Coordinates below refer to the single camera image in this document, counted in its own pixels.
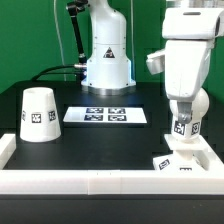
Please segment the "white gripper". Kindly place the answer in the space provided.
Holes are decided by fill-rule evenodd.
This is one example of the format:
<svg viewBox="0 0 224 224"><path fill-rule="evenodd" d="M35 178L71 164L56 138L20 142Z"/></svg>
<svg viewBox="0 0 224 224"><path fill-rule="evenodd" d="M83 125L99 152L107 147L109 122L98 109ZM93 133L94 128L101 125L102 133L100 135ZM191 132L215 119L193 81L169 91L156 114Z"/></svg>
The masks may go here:
<svg viewBox="0 0 224 224"><path fill-rule="evenodd" d="M192 101L210 67L211 51L224 36L224 8L168 8L162 27L165 90L177 103L178 121L192 120Z"/></svg>

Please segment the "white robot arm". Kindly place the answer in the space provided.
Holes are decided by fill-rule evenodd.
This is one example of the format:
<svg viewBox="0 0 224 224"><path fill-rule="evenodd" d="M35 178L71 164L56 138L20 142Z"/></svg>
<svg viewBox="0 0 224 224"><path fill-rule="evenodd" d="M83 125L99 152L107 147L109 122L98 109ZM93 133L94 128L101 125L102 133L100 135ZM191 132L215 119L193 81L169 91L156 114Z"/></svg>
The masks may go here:
<svg viewBox="0 0 224 224"><path fill-rule="evenodd" d="M101 93L133 86L131 62L126 56L126 19L107 0L87 0L92 23L92 55L82 85ZM224 36L224 5L218 0L174 0L166 9L163 50L147 56L151 73L165 73L169 100L177 103L175 116L188 124L193 101L210 66L215 40Z"/></svg>

